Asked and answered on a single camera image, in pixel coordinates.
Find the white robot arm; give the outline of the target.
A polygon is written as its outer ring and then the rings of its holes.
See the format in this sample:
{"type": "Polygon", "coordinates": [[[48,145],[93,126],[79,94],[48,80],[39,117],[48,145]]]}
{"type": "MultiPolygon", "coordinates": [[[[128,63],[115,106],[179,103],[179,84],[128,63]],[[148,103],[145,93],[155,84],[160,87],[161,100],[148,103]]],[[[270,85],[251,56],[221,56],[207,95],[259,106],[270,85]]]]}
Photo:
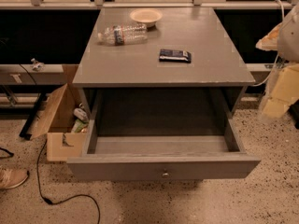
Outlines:
{"type": "Polygon", "coordinates": [[[281,59],[270,72],[260,104],[264,117],[280,119],[299,100],[299,5],[296,5],[256,48],[276,51],[281,59]]]}

